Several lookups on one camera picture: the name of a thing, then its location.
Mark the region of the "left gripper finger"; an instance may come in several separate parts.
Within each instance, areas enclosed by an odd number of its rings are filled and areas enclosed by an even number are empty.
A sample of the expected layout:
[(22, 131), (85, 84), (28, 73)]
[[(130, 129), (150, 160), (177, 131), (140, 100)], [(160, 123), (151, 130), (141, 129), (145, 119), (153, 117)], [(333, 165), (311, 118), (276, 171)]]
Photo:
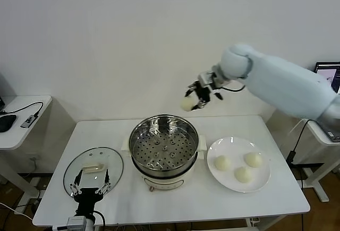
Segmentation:
[(109, 177), (109, 171), (108, 169), (106, 169), (104, 183), (96, 190), (96, 194), (106, 195), (111, 190), (111, 188), (112, 187)]
[(82, 176), (82, 170), (79, 171), (79, 173), (74, 179), (74, 182), (70, 183), (71, 196), (75, 196), (80, 193), (79, 185), (81, 181), (81, 176)]

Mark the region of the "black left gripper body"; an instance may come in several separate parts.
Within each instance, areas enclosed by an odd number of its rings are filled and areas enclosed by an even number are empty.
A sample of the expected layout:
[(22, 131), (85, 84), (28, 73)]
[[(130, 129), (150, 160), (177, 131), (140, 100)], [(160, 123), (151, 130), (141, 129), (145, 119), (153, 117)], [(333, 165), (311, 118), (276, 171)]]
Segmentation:
[(95, 204), (103, 199), (104, 195), (97, 187), (81, 188), (74, 192), (73, 198), (78, 204), (75, 216), (93, 217)]

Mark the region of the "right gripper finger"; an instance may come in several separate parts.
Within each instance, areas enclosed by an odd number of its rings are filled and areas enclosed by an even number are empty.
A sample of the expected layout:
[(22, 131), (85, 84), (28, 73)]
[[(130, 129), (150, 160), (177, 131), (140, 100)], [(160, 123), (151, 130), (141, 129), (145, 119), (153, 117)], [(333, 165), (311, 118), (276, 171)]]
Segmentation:
[(185, 93), (185, 96), (189, 96), (193, 92), (196, 92), (199, 86), (199, 81), (194, 81), (191, 85), (188, 86), (188, 90)]
[(195, 104), (192, 108), (191, 111), (197, 110), (197, 109), (202, 109), (204, 106), (207, 104), (206, 101), (198, 101), (197, 104)]

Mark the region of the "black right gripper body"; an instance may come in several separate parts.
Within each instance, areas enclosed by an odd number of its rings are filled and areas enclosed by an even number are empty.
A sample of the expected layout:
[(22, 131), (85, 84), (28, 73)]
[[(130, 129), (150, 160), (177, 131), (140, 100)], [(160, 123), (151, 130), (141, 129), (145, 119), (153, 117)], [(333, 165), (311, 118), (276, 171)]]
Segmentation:
[(203, 87), (199, 81), (194, 83), (195, 93), (199, 99), (200, 103), (208, 103), (210, 102), (210, 90), (208, 87)]

